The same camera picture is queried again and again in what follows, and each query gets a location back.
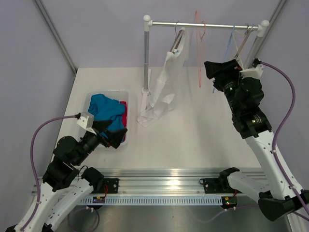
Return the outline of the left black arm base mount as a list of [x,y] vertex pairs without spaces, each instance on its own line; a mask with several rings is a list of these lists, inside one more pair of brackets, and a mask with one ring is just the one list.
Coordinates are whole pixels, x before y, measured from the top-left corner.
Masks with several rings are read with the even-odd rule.
[[118,178],[106,178],[99,170],[90,167],[81,175],[81,179],[89,182],[93,187],[92,194],[117,194],[119,188]]

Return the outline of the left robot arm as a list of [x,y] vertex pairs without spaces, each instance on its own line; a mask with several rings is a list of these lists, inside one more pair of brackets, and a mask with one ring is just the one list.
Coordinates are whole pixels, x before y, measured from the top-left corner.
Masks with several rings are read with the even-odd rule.
[[119,179],[105,178],[93,167],[81,174],[74,187],[71,183],[79,175],[78,166],[99,145],[117,149],[127,129],[108,130],[111,120],[95,121],[92,114],[72,115],[86,132],[79,141],[71,136],[62,137],[53,150],[54,158],[47,167],[42,181],[35,180],[37,198],[22,220],[8,232],[53,232],[69,212],[87,195],[118,192]]

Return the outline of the red t shirt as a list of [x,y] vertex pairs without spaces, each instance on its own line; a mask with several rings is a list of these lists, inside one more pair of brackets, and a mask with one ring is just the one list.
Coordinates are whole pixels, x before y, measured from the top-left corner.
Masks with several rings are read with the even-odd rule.
[[127,126],[127,103],[126,103],[126,101],[120,101],[119,103],[124,105],[124,107],[125,107],[125,112],[122,114],[122,124],[123,124],[124,128],[126,128],[126,126]]

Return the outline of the white t shirt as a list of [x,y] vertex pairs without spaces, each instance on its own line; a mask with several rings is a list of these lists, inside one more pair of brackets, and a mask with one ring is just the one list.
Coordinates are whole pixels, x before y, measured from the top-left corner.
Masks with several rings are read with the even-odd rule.
[[182,52],[167,52],[163,68],[147,98],[147,108],[137,118],[137,122],[143,127],[154,124],[175,108],[178,77],[184,62],[188,59],[189,44],[189,32],[186,29],[186,41]]

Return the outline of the pink wire hanger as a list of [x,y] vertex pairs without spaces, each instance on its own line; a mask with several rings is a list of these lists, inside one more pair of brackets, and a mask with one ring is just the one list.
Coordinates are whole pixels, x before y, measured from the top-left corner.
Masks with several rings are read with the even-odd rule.
[[206,32],[206,24],[205,21],[200,21],[199,12],[196,10],[195,12],[195,22],[202,24],[203,29],[197,28],[196,30],[196,44],[197,44],[197,74],[198,74],[198,86],[201,88],[202,85],[202,60],[204,56],[204,48],[203,48],[203,38]]

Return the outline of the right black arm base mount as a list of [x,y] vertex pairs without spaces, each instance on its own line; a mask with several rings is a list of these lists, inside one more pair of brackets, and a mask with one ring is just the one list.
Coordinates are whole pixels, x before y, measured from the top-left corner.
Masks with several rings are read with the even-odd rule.
[[203,186],[204,192],[206,194],[215,194],[215,193],[225,193],[225,194],[234,194],[235,189],[231,188],[227,177],[234,173],[239,172],[240,170],[235,167],[231,167],[219,172],[219,176],[216,178],[201,178],[199,183]]

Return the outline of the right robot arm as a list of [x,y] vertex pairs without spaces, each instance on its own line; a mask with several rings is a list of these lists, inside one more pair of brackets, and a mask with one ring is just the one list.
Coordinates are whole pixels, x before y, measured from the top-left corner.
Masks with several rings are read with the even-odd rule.
[[267,178],[267,183],[262,184],[231,167],[221,171],[216,179],[203,180],[204,190],[243,193],[258,204],[270,221],[307,209],[309,192],[290,171],[277,146],[279,133],[273,131],[259,107],[264,97],[261,76],[267,63],[256,58],[251,68],[243,69],[233,59],[223,63],[206,61],[204,66],[214,88],[224,93],[236,131],[257,157]]

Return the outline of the blue t shirt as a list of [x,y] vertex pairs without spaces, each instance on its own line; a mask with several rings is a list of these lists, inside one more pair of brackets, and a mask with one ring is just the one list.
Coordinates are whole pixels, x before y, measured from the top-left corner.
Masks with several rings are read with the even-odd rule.
[[[125,112],[125,107],[118,100],[108,98],[104,94],[92,95],[88,112],[94,116],[94,121],[112,120],[112,124],[108,127],[109,131],[124,129],[122,114]],[[106,134],[100,135],[108,140]]]

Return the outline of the light blue wire hanger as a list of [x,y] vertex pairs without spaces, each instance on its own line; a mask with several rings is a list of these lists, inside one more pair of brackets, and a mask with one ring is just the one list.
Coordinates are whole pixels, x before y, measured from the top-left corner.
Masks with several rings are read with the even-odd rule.
[[230,36],[229,36],[229,39],[228,39],[228,42],[227,42],[227,46],[226,46],[226,49],[225,49],[225,54],[224,54],[224,58],[222,60],[222,63],[227,61],[227,56],[228,56],[229,48],[230,48],[230,45],[231,45],[231,42],[232,42],[234,30],[235,30],[235,25],[232,27],[232,30],[231,30],[231,33],[230,33]]

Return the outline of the grey hanger with white shirt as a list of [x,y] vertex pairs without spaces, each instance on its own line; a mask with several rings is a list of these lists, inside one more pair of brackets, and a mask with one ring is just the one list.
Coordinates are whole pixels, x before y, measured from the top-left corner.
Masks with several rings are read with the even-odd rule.
[[176,37],[170,49],[170,52],[172,54],[181,53],[184,48],[185,41],[186,41],[186,29],[184,27],[181,27],[181,29],[176,34]]

